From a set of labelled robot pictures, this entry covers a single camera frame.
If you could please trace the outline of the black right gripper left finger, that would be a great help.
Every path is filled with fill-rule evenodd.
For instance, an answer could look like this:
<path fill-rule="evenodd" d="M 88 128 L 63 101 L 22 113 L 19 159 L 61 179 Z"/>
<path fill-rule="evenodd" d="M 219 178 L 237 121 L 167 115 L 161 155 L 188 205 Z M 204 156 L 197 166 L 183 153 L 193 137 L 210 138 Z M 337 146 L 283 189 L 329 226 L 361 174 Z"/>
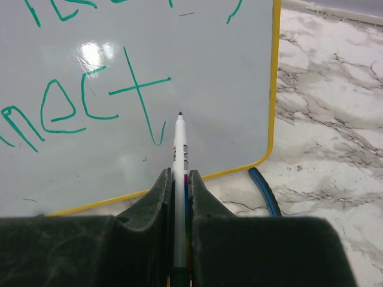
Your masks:
<path fill-rule="evenodd" d="M 165 286 L 171 171 L 118 215 L 1 219 L 2 286 Z"/>

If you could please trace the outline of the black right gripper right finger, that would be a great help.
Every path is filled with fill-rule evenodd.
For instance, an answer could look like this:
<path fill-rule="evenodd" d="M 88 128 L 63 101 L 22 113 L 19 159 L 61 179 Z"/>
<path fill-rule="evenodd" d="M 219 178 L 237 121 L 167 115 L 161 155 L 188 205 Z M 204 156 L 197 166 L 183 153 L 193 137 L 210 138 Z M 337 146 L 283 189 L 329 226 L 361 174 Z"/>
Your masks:
<path fill-rule="evenodd" d="M 355 286 L 341 240 L 314 217 L 236 216 L 189 175 L 194 286 Z"/>

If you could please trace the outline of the white green whiteboard marker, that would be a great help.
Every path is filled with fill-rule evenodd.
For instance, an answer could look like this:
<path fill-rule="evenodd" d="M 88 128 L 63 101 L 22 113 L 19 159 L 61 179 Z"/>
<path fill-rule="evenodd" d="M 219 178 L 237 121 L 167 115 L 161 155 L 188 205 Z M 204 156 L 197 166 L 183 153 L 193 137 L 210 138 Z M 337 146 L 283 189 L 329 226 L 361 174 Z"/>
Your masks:
<path fill-rule="evenodd" d="M 172 165 L 173 195 L 173 260 L 170 286 L 190 285 L 190 212 L 188 197 L 188 146 L 186 123 L 179 112 L 175 122 Z"/>

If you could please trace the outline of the yellow framed whiteboard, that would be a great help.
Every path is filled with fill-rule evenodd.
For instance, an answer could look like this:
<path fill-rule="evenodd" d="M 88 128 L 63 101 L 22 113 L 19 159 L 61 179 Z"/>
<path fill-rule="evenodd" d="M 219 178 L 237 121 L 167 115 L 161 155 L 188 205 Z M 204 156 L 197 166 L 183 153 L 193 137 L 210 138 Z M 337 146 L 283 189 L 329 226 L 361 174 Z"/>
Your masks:
<path fill-rule="evenodd" d="M 172 165 L 248 169 L 273 148 L 280 1 L 2 1 L 1 216 L 137 196 Z"/>

